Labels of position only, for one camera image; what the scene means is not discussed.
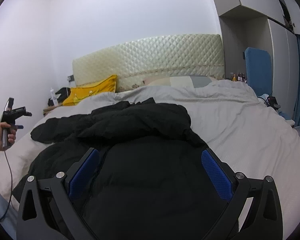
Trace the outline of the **person's left hand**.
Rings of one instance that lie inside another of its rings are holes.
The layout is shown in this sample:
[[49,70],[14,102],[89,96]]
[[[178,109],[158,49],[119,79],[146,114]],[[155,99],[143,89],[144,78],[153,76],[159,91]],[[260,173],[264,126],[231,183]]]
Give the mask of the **person's left hand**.
[[[7,135],[8,145],[6,147],[2,146],[2,134],[4,129],[8,129],[10,131],[10,133]],[[11,125],[7,124],[6,122],[0,122],[0,151],[9,149],[15,143],[16,133],[17,130],[14,126],[11,127]]]

